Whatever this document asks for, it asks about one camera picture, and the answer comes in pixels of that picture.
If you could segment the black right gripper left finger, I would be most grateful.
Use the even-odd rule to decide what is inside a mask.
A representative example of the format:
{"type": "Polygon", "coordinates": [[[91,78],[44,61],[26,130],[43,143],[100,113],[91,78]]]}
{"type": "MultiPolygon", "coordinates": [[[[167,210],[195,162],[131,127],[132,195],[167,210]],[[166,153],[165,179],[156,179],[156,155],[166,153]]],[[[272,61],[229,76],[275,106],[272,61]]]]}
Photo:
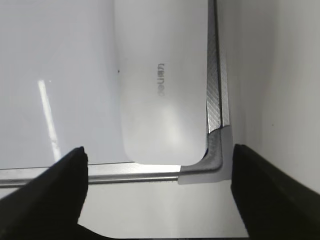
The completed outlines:
{"type": "Polygon", "coordinates": [[[72,240],[88,191],[88,156],[77,147],[0,201],[2,240],[72,240]]]}

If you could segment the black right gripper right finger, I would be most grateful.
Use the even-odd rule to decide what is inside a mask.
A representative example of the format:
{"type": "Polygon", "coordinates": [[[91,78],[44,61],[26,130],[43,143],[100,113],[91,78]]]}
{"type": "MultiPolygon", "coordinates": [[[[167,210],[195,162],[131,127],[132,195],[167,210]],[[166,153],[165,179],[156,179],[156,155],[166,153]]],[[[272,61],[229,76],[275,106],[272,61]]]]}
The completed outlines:
{"type": "Polygon", "coordinates": [[[234,146],[231,192],[251,240],[320,238],[320,195],[246,145],[234,146]]]}

